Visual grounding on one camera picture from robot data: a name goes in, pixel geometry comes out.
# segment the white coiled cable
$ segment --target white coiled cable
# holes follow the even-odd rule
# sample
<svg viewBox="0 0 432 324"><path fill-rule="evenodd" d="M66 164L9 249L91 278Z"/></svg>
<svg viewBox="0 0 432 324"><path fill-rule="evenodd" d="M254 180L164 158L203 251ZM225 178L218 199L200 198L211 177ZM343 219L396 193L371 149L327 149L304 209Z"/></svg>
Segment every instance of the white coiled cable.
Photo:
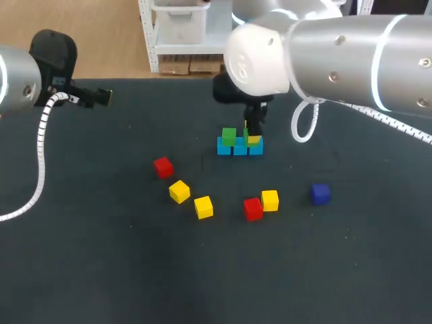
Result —
<svg viewBox="0 0 432 324"><path fill-rule="evenodd" d="M47 128L49 113L51 112L51 109L53 108L54 104L57 101L64 101L69 99L70 96L68 94L65 94L64 92L59 92L53 94L51 98L48 100L47 104L45 105L45 108L43 109L42 112L42 116L40 117L38 137L36 142L36 149L38 155L38 174L39 174L36 190L34 191L33 197L23 207L21 207L20 209L12 213L0 216L0 221L7 221L8 219L12 219L24 214L26 211L32 208L34 204L36 204L36 201L38 201L39 197L41 197L43 186L45 184L44 143L45 143L45 130Z"/></svg>

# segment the wooden floor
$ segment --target wooden floor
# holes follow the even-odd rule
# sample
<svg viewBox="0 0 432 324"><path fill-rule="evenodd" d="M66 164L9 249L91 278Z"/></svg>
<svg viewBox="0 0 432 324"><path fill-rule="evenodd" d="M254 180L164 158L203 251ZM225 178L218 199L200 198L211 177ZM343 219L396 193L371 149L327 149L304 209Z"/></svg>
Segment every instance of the wooden floor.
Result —
<svg viewBox="0 0 432 324"><path fill-rule="evenodd" d="M0 0L0 44L28 50L52 29L78 46L74 78L152 78L138 0Z"/></svg>

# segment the yellow cube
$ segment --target yellow cube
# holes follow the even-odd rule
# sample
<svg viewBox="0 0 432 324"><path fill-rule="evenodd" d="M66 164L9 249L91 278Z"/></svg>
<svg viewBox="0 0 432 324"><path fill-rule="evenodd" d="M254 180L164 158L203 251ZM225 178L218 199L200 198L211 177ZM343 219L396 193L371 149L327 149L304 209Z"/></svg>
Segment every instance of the yellow cube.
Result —
<svg viewBox="0 0 432 324"><path fill-rule="evenodd" d="M194 200L195 211L198 215L198 219L203 219L213 216L213 205L209 196L198 198Z"/></svg>
<svg viewBox="0 0 432 324"><path fill-rule="evenodd" d="M178 204L181 204L190 197L190 189L183 181L178 180L175 184L169 187L169 195Z"/></svg>
<svg viewBox="0 0 432 324"><path fill-rule="evenodd" d="M248 144L249 145L257 145L259 144L259 140L261 136L248 136Z"/></svg>
<svg viewBox="0 0 432 324"><path fill-rule="evenodd" d="M276 190L267 190L261 193L261 204L264 211L277 211L279 209L279 197Z"/></svg>

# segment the red cube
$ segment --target red cube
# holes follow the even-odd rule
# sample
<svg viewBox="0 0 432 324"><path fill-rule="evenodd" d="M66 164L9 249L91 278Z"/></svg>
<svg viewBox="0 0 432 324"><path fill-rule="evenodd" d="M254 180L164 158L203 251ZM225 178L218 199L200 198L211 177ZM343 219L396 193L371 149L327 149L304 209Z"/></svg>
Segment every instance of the red cube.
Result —
<svg viewBox="0 0 432 324"><path fill-rule="evenodd" d="M161 157L153 162L155 170L160 179L166 179L174 174L174 168L169 159Z"/></svg>
<svg viewBox="0 0 432 324"><path fill-rule="evenodd" d="M243 202L243 210L248 221L257 221L263 218L263 206L259 198L246 199Z"/></svg>

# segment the green cube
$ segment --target green cube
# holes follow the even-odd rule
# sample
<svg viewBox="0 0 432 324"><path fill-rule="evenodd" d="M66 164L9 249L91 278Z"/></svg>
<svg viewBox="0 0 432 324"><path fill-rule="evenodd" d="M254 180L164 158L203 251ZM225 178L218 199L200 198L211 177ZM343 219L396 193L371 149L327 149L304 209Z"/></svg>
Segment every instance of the green cube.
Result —
<svg viewBox="0 0 432 324"><path fill-rule="evenodd" d="M236 145L237 129L223 128L222 129L222 145L235 146Z"/></svg>

